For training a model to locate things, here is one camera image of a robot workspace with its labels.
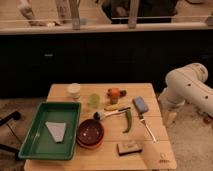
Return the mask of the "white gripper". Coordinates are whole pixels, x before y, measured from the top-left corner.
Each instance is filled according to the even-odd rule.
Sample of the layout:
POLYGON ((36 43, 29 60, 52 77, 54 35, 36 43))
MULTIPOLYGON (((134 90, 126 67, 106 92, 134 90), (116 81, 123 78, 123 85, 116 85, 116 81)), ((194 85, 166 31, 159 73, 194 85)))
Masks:
POLYGON ((178 111, 184 104, 185 100, 175 94, 169 88, 164 88, 158 97, 160 109, 163 112, 163 123, 166 127, 170 126, 176 118, 178 111))

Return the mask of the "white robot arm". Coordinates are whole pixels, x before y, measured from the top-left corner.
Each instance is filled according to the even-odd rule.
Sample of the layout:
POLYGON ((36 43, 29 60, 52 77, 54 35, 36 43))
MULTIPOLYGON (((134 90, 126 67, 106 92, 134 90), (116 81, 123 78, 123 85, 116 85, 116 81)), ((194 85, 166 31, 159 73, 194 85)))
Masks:
POLYGON ((185 102, 195 105, 201 113, 213 117, 213 88, 205 84, 208 70, 201 63, 191 63, 167 73, 166 87, 160 93, 163 124, 169 126, 177 116, 177 110, 185 102))

